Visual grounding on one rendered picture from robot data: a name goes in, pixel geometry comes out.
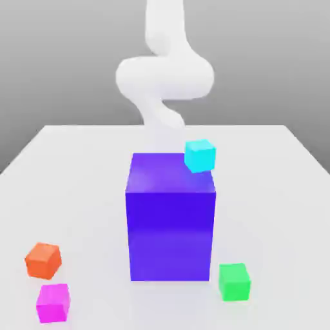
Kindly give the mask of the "small cyan cube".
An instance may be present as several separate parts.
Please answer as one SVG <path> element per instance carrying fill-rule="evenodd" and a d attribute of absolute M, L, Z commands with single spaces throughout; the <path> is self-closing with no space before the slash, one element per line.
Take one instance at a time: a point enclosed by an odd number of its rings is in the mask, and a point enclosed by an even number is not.
<path fill-rule="evenodd" d="M 209 140 L 187 141 L 184 163 L 192 173 L 211 171 L 215 168 L 216 147 Z"/>

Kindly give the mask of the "small green cube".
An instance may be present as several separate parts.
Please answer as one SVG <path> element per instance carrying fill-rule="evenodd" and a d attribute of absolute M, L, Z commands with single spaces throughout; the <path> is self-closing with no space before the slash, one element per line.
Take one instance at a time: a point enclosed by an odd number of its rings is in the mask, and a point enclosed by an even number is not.
<path fill-rule="evenodd" d="M 251 279 L 246 265 L 220 264 L 218 286 L 225 302 L 249 300 Z"/>

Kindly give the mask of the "small orange cube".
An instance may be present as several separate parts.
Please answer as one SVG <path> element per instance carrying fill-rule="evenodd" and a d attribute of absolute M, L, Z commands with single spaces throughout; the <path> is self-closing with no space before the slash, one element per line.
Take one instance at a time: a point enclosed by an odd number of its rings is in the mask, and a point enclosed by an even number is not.
<path fill-rule="evenodd" d="M 58 245 L 38 242 L 24 259 L 30 277 L 51 280 L 62 264 Z"/>

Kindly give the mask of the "small magenta cube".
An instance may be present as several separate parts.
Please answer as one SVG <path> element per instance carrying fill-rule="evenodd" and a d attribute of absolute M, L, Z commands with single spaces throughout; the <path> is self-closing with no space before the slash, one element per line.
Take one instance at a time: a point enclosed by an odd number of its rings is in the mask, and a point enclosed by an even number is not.
<path fill-rule="evenodd" d="M 40 323 L 66 322 L 70 309 L 68 284 L 42 285 L 36 302 Z"/>

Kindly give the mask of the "large purple box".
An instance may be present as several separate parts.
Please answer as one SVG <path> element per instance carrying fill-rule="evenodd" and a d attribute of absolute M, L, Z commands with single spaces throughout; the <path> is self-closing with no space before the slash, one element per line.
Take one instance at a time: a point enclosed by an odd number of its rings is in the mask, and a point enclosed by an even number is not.
<path fill-rule="evenodd" d="M 125 191 L 132 281 L 209 280 L 216 190 L 181 153 L 134 153 Z"/>

